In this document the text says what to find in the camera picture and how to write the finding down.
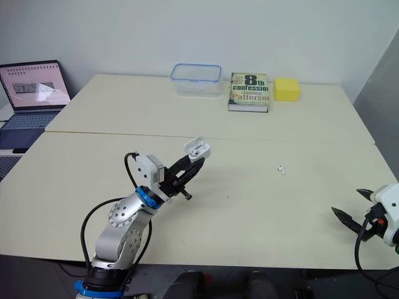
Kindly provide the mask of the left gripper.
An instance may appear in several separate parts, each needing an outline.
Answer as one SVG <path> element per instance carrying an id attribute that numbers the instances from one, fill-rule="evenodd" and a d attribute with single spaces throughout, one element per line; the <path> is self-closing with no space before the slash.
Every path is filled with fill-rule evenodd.
<path id="1" fill-rule="evenodd" d="M 188 155 L 180 158 L 165 171 L 165 179 L 160 184 L 160 190 L 169 198 L 181 193 L 186 200 L 190 200 L 192 195 L 185 190 L 185 185 L 198 174 L 204 162 L 205 159 L 201 158 L 191 164 Z"/>

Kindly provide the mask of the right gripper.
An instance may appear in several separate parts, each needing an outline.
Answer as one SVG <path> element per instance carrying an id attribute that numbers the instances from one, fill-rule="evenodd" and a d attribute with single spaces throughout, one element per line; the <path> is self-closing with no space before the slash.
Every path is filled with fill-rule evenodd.
<path id="1" fill-rule="evenodd" d="M 375 191 L 369 189 L 356 189 L 356 191 L 368 201 L 376 203 Z M 357 235 L 361 233 L 362 225 L 354 221 L 352 216 L 335 207 L 331 207 L 331 210 L 345 227 L 347 227 Z M 366 213 L 365 218 L 368 224 L 371 225 L 371 228 L 365 229 L 362 237 L 362 240 L 364 242 L 368 241 L 375 235 L 381 239 L 383 238 L 384 233 L 387 229 L 387 218 L 385 217 L 385 214 L 386 210 L 380 202 L 372 206 L 370 210 Z"/>

